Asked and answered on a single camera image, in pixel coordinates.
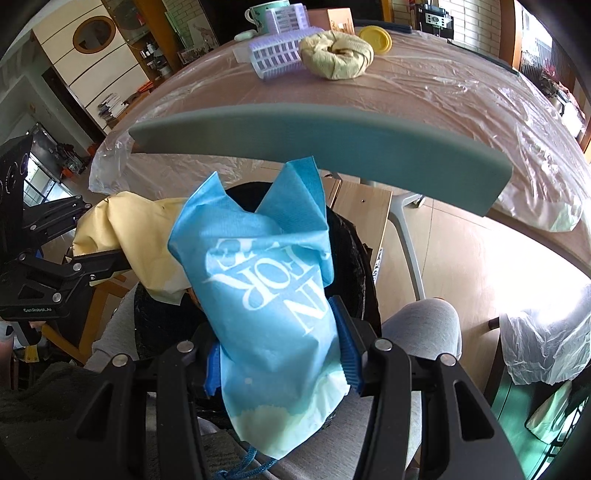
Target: black trash bag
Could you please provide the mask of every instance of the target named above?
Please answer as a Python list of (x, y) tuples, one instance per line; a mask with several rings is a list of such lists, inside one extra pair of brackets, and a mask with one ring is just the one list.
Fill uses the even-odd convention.
[[(254, 212), (271, 187), (255, 181), (231, 187), (226, 192), (247, 212)], [(326, 298), (340, 295), (349, 314), (369, 322), (376, 335), (381, 335), (378, 298), (369, 256), (348, 220), (326, 209), (335, 279), (324, 289)], [(140, 359), (160, 355), (171, 345), (190, 339), (207, 317), (191, 300), (183, 296), (181, 305), (154, 300), (143, 285), (138, 285), (134, 298), (135, 343)], [(221, 395), (210, 401), (199, 400), (197, 415), (220, 428), (231, 428)]]

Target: blue bag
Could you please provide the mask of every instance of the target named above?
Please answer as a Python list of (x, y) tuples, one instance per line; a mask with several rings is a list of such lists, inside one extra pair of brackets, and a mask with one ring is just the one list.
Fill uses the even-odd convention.
[(286, 163), (255, 213), (212, 174), (181, 211), (168, 249), (220, 340), (232, 426), (265, 455), (284, 457), (349, 391), (323, 290), (334, 272), (314, 159)]

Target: yellow cloth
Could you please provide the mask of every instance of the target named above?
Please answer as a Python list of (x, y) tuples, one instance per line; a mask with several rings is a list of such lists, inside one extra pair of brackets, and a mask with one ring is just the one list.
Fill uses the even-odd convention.
[(329, 30), (300, 40), (300, 58), (318, 76), (345, 80), (363, 75), (374, 60), (374, 50), (355, 35)]
[(167, 248), (187, 199), (153, 202), (131, 192), (109, 197), (79, 221), (74, 255), (122, 249), (134, 273), (156, 300), (179, 305), (191, 285)]

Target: brick wall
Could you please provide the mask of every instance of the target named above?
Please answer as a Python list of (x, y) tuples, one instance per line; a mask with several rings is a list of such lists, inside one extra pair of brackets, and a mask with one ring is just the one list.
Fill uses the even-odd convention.
[(192, 47), (193, 40), (191, 39), (187, 22), (199, 16), (203, 16), (205, 19), (201, 4), (198, 0), (163, 0), (163, 2), (166, 10), (174, 17), (183, 40), (189, 47)]
[[(391, 0), (394, 22), (410, 23), (408, 0)], [(454, 17), (454, 40), (499, 56), (501, 7), (499, 0), (439, 0), (439, 6)]]

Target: gray pants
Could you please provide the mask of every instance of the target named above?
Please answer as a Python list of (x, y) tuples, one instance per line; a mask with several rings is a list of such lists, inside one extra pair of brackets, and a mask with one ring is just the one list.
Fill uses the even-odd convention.
[[(133, 295), (130, 291), (109, 322), (102, 338), (93, 344), (87, 369), (101, 371), (116, 354), (125, 352), (137, 359), (134, 342)], [(382, 325), (382, 335), (406, 353), (435, 360), (441, 353), (462, 354), (460, 322), (455, 309), (446, 301), (428, 299), (402, 308)], [(371, 408), (371, 398), (347, 395), (337, 408), (332, 424), (312, 435), (281, 459), (267, 478), (280, 480), (348, 480), (353, 478)], [(203, 433), (215, 431), (200, 422)], [(407, 464), (421, 443), (421, 397), (413, 392)]]

